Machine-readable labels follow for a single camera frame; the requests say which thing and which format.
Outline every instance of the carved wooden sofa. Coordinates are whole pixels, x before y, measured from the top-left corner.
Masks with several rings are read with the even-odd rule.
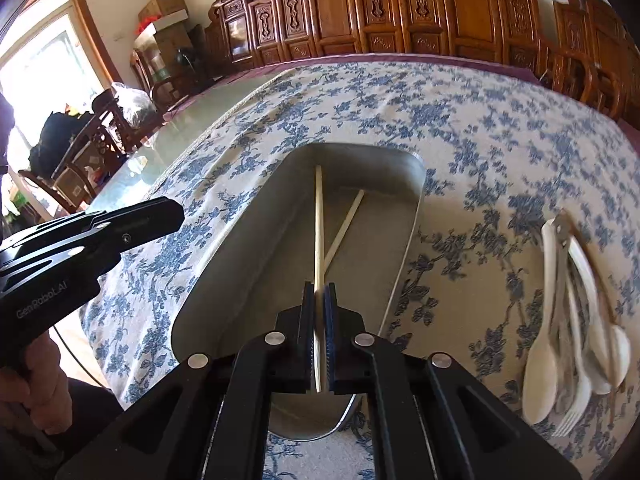
[[[556,2],[558,9],[569,15],[574,4]],[[584,38],[593,12],[580,10]],[[209,17],[208,57],[218,72],[335,54],[439,54],[528,68],[547,87],[615,119],[629,108],[620,67],[601,63],[586,40],[553,46],[544,38],[538,0],[216,0]],[[629,56],[637,55],[625,41]]]

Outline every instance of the utensil pile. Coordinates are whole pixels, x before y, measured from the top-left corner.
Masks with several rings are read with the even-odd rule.
[[[564,416],[553,436],[567,436],[587,409],[591,394],[610,395],[613,419],[616,390],[628,371],[631,348],[624,329],[613,322],[602,279],[567,213],[545,223],[542,245],[542,325],[527,357],[522,411],[529,424],[537,424],[556,406]],[[564,410],[567,396],[572,400]]]

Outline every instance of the fork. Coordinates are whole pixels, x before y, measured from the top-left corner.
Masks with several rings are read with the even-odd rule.
[[[571,334],[574,340],[575,370],[578,374],[578,385],[575,389],[574,402],[564,414],[553,436],[567,436],[578,423],[584,410],[587,409],[591,399],[591,380],[584,370],[582,360],[582,334],[580,333],[580,320],[578,320],[578,307],[575,299],[574,282],[571,278],[566,280],[566,291],[569,299],[569,320]]]

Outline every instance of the tablecloth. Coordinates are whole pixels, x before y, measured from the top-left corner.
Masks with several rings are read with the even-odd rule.
[[[287,153],[309,142],[413,152],[428,179],[402,296],[386,336],[406,352],[446,351],[517,412],[540,328],[542,252],[534,233],[561,208],[577,221],[632,343],[615,424],[594,396],[566,438],[561,414],[536,430],[584,478],[599,473],[640,408],[640,161],[608,118],[508,76],[410,62],[309,66],[276,76],[212,125],[151,195],[185,208],[184,225],[123,255],[81,311],[124,406],[177,364],[172,323],[234,222]],[[265,478],[373,478],[362,413],[309,443],[270,436]]]

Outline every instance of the table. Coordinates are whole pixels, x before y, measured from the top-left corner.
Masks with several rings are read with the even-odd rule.
[[[516,411],[541,321],[542,256],[533,233],[561,208],[577,221],[608,277],[607,293],[632,343],[632,367],[613,427],[606,400],[593,397],[567,438],[550,437],[561,414],[552,413],[536,430],[585,478],[604,468],[640,406],[634,318],[640,161],[611,120],[507,76],[410,62],[289,70],[217,122],[222,112],[209,111],[213,102],[205,99],[160,132],[159,160],[148,157],[155,173],[149,169],[146,182],[132,177],[137,183],[120,189],[129,189],[124,199],[117,194],[126,178],[110,183],[118,205],[135,202],[145,189],[148,196],[179,200],[186,214],[177,234],[124,254],[102,279],[100,296],[81,311],[98,362],[124,405],[177,364],[170,330],[180,306],[284,156],[308,142],[370,143],[414,152],[428,170],[420,229],[388,338],[419,356],[447,351]],[[189,142],[162,139],[191,120],[204,132],[166,168],[170,157],[162,157],[160,146],[174,146],[167,150],[175,158]],[[204,129],[207,123],[213,124]],[[270,436],[265,478],[315,479],[313,471],[317,478],[372,478],[363,414],[313,443]]]

